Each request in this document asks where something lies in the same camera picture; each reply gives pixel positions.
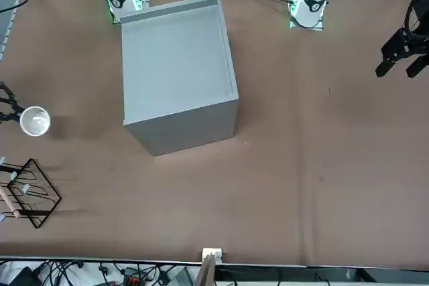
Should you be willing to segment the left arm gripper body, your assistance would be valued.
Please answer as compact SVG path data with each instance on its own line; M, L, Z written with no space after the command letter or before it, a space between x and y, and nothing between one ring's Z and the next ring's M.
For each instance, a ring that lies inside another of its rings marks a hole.
M417 28L410 27L410 16L416 16ZM404 28L410 38L411 54L428 43L428 0L411 0L404 19Z

